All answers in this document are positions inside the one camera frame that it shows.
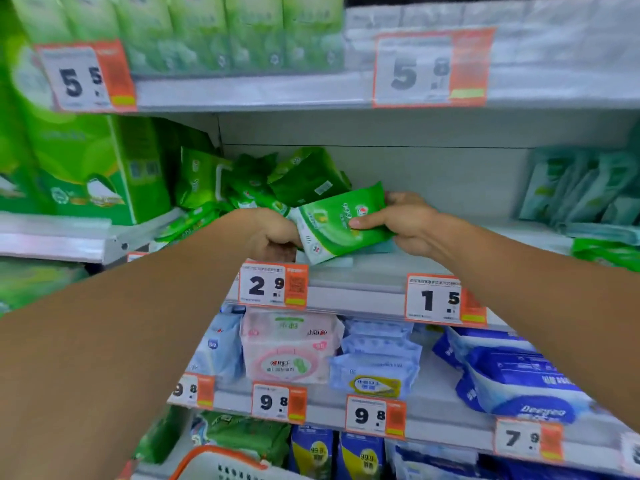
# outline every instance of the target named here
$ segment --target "forearm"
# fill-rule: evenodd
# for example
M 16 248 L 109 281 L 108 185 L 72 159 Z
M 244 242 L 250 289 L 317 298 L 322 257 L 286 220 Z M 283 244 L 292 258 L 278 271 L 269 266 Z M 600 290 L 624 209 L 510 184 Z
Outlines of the forearm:
M 629 363 L 640 334 L 633 306 L 640 275 L 533 248 L 451 216 L 441 214 L 435 224 L 436 258 L 463 286 L 640 431 L 631 408 L 640 383 L 624 377 L 640 365 Z
M 5 316 L 3 478 L 113 480 L 217 313 L 256 227 L 232 212 Z

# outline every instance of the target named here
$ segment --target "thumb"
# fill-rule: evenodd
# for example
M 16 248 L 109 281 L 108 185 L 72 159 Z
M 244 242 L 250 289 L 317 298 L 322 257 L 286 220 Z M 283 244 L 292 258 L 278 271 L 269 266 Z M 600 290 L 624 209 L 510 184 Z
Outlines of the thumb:
M 384 225 L 387 220 L 387 209 L 388 207 L 373 214 L 351 219 L 349 226 L 352 229 L 373 229 L 373 227 Z

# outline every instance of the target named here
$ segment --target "pink wet wipes package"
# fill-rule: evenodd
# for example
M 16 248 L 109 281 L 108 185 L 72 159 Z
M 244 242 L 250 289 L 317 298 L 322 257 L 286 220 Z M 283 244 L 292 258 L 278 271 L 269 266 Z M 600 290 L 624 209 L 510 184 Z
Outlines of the pink wet wipes package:
M 247 308 L 240 330 L 253 380 L 324 384 L 344 325 L 329 313 Z

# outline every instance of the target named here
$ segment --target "shopping basket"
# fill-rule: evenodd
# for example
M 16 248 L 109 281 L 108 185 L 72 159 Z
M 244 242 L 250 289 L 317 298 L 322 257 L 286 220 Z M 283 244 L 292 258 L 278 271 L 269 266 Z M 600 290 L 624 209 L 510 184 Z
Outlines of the shopping basket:
M 306 478 L 274 467 L 268 461 L 256 461 L 239 451 L 204 445 L 189 451 L 169 480 L 300 480 Z

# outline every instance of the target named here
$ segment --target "price tag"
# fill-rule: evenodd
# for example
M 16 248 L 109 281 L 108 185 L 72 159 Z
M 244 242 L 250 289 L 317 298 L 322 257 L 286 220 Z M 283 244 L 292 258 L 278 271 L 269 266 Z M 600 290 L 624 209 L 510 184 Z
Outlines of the price tag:
M 148 253 L 143 251 L 132 251 L 127 253 L 127 262 L 135 261 L 136 259 L 140 259 L 142 256 L 146 256 Z
M 404 440 L 406 404 L 394 399 L 347 396 L 345 430 L 363 435 L 388 436 Z
M 374 107 L 486 104 L 494 28 L 380 34 Z
M 414 322 L 486 327 L 486 307 L 450 274 L 408 274 L 404 317 Z
M 120 472 L 120 475 L 116 477 L 116 480 L 131 480 L 133 472 L 138 468 L 138 464 L 139 460 L 129 460 Z
M 136 111 L 136 89 L 119 40 L 36 49 L 62 110 Z
M 213 410 L 213 393 L 216 378 L 185 372 L 167 401 L 187 408 Z
M 304 424 L 307 418 L 307 389 L 254 382 L 251 416 Z
M 563 431 L 560 423 L 498 418 L 493 434 L 493 451 L 524 460 L 562 461 Z
M 640 476 L 640 435 L 623 433 L 620 438 L 622 453 L 622 471 L 629 475 Z
M 245 262 L 240 268 L 238 301 L 243 305 L 305 308 L 309 266 Z

